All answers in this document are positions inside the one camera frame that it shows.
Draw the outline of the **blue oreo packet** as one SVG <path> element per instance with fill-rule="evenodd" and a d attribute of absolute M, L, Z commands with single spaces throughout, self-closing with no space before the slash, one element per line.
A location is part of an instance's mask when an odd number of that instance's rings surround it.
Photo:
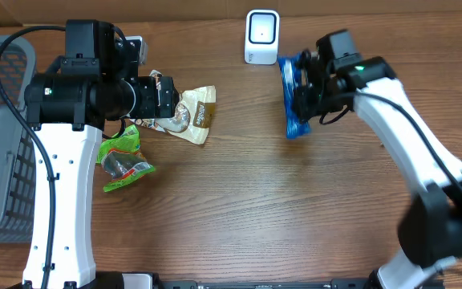
<path fill-rule="evenodd" d="M 286 138 L 288 140 L 294 140 L 311 132 L 310 126 L 307 123 L 301 124 L 293 110 L 294 89 L 302 86 L 302 70 L 296 67 L 300 58 L 301 54 L 278 56 L 286 114 Z"/>

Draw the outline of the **beige pastry snack packet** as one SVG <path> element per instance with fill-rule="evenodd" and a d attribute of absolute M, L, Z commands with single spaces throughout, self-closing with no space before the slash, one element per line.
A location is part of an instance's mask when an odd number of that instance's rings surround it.
<path fill-rule="evenodd" d="M 169 119 L 131 119 L 135 126 L 150 128 L 202 145 L 209 134 L 216 108 L 216 88 L 205 86 L 185 90 Z"/>

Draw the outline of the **green snack packet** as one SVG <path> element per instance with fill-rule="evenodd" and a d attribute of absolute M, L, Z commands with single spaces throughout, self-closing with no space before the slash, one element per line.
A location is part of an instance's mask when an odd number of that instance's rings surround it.
<path fill-rule="evenodd" d="M 111 176 L 103 187 L 105 193 L 130 185 L 156 170 L 140 150 L 140 134 L 134 124 L 126 127 L 121 136 L 100 145 L 96 163 Z"/>

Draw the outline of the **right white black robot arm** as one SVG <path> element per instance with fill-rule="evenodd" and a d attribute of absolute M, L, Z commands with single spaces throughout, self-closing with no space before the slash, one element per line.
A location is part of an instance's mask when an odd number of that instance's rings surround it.
<path fill-rule="evenodd" d="M 462 258 L 462 161 L 436 138 L 414 109 L 388 62 L 358 52 L 351 33 L 324 35 L 295 67 L 304 84 L 294 89 L 299 122 L 354 112 L 380 139 L 411 194 L 397 228 L 399 250 L 371 272 L 366 288 L 421 288 Z"/>

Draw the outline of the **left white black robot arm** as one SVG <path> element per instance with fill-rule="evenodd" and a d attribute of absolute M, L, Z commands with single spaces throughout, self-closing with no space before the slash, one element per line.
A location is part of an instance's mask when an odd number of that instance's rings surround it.
<path fill-rule="evenodd" d="M 26 86 L 36 182 L 26 288 L 95 285 L 91 246 L 94 171 L 104 125 L 173 117 L 179 94 L 168 76 L 141 76 L 148 47 L 140 36 L 96 20 L 66 23 L 57 68 Z"/>

